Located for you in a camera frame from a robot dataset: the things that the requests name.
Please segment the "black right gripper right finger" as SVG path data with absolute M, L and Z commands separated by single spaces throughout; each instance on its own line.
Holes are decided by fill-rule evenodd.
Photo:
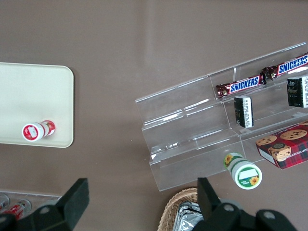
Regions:
M 221 204 L 221 200 L 207 178 L 197 180 L 197 200 L 204 220 L 207 220 Z

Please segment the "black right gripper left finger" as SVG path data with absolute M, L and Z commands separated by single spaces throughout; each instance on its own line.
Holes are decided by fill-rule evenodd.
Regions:
M 79 178 L 56 204 L 64 218 L 81 218 L 88 205 L 89 182 L 87 178 Z

